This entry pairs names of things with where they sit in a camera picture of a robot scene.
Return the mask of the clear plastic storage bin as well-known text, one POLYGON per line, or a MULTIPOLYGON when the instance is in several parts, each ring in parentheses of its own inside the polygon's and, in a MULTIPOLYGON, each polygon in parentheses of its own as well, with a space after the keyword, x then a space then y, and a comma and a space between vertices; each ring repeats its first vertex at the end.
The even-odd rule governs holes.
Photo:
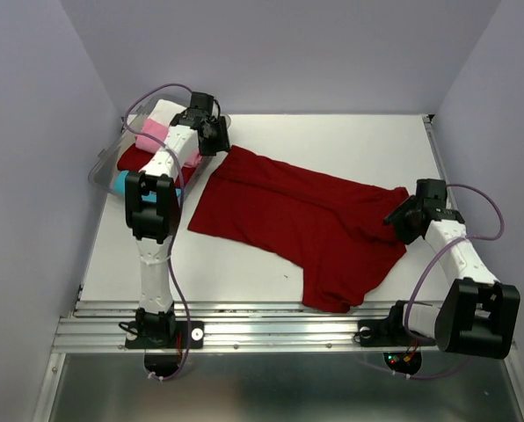
MULTIPOLYGON (((120 138, 100 155, 98 162, 89 173, 91 184, 122 199, 121 195, 113 190, 114 181, 120 174, 117 170, 117 163, 121 155, 134 144, 138 149, 148 151, 154 156, 139 171, 129 173, 143 172, 151 178, 178 176, 180 189, 188 185, 184 181, 182 168, 193 153, 199 153, 197 133, 189 127, 164 127, 151 120, 149 114, 159 99, 169 100, 165 95, 147 94, 127 110, 120 138)), ((221 113, 226 118, 229 128, 229 116, 222 110, 221 113)), ((202 161, 199 167, 209 162, 212 157, 201 156, 202 161)))

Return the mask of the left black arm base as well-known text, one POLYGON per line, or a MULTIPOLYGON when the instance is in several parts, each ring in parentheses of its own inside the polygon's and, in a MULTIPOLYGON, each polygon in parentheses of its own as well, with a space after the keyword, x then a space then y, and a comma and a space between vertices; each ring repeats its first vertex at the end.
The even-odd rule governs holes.
POLYGON ((118 327, 125 332, 125 347, 130 350, 197 350, 203 347, 204 322, 177 320, 173 309, 154 314, 139 308, 134 320, 121 321, 118 327))

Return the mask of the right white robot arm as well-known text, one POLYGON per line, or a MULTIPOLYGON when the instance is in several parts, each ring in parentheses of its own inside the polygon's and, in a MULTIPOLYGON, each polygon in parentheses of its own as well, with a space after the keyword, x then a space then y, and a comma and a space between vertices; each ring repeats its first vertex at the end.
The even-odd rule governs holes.
POLYGON ((443 179, 422 178, 415 193, 383 220, 404 244, 422 238, 434 253, 402 313, 386 320, 385 332, 396 343, 414 337, 432 340, 442 352, 503 360, 512 346, 520 292, 488 269, 473 244, 496 241, 503 233, 471 235, 462 214, 448 207, 449 187, 443 179), (449 284, 440 307, 417 300, 436 265, 449 284))

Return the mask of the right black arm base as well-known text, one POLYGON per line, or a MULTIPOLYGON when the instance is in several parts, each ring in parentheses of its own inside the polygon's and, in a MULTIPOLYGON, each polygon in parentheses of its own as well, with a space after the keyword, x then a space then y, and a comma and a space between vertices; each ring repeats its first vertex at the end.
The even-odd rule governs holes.
POLYGON ((434 346, 434 326, 439 308, 424 302, 413 303, 405 328, 407 301, 397 301, 384 319, 360 319, 353 337, 362 347, 434 346))

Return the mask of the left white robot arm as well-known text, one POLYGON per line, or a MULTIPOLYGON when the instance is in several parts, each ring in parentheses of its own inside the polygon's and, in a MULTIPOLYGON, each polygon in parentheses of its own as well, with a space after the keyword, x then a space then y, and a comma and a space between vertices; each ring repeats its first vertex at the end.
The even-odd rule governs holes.
POLYGON ((139 254, 141 294, 134 321, 120 328, 128 349, 174 348, 188 333, 175 317, 170 274, 184 202, 183 165, 193 153, 229 151, 228 124, 214 96, 194 91, 189 106, 170 119, 166 136, 127 131, 151 140, 157 151, 150 163, 125 178, 125 218, 139 254))

